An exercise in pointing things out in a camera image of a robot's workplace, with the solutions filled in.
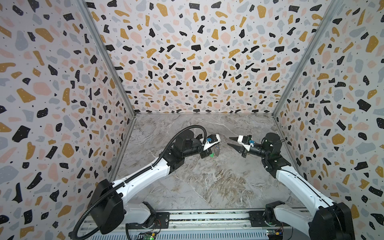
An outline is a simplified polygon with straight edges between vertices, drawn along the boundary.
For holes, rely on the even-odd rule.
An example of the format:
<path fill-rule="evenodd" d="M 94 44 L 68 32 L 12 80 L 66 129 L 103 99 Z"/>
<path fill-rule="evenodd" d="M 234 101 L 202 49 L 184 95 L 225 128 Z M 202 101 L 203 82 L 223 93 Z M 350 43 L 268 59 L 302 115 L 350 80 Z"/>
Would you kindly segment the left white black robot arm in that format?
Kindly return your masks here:
<path fill-rule="evenodd" d="M 204 159 L 212 156 L 220 141 L 218 134 L 208 135 L 202 126 L 189 126 L 173 136 L 147 166 L 114 182 L 101 181 L 87 209 L 87 214 L 97 225 L 96 230 L 106 235 L 120 224 L 152 227 L 157 214 L 153 207 L 147 202 L 129 204 L 129 201 L 141 190 L 180 168 L 187 157 L 199 155 Z"/>

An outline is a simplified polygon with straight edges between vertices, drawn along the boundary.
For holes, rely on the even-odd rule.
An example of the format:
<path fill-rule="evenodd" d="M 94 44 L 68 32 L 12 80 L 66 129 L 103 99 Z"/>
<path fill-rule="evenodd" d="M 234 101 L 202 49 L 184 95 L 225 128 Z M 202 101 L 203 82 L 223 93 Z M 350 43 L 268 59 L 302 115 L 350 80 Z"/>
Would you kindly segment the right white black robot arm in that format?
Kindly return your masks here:
<path fill-rule="evenodd" d="M 265 206 L 263 220 L 266 224 L 288 224 L 312 240 L 355 239 L 350 208 L 322 194 L 295 170 L 281 155 L 283 140 L 278 134 L 267 133 L 259 144 L 250 135 L 231 139 L 236 142 L 232 148 L 242 157 L 260 157 L 264 169 L 284 184 L 307 209 L 303 213 L 282 201 L 275 201 Z"/>

